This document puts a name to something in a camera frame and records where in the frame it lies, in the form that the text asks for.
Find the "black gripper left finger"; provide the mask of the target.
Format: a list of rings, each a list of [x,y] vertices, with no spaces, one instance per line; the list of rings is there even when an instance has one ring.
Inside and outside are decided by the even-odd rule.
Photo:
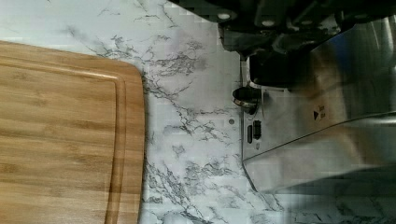
[[[274,29],[258,27],[253,23],[219,23],[218,31],[222,46],[243,58],[268,50],[275,38]]]

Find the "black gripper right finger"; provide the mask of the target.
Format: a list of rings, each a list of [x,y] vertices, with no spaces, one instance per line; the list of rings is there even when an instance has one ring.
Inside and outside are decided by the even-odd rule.
[[[264,48],[267,58],[286,57],[291,52],[317,46],[341,33],[341,26],[334,15],[267,16],[264,27],[271,31]]]

